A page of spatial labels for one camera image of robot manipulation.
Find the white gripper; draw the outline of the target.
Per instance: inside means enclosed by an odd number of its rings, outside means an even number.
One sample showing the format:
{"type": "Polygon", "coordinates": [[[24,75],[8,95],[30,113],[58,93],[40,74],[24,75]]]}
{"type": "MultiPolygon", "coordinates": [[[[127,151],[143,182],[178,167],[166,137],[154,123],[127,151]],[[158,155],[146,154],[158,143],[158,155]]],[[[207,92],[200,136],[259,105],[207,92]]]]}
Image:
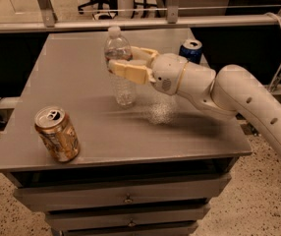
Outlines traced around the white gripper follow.
{"type": "Polygon", "coordinates": [[[134,60],[109,61],[108,68],[111,73],[138,85],[153,83],[157,91],[174,95],[188,60],[173,53],[159,55],[157,50],[150,48],[132,46],[131,50],[134,60]]]}

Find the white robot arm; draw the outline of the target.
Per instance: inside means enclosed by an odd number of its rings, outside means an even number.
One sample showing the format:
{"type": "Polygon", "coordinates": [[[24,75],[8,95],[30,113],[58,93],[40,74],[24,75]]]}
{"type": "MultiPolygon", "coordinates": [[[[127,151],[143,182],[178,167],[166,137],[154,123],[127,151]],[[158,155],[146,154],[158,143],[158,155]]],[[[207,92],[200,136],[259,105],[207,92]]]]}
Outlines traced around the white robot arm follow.
{"type": "Polygon", "coordinates": [[[248,70],[227,65],[216,72],[173,53],[132,48],[131,61],[109,61],[111,73],[133,83],[187,99],[219,120],[242,115],[281,158],[281,103],[248,70]]]}

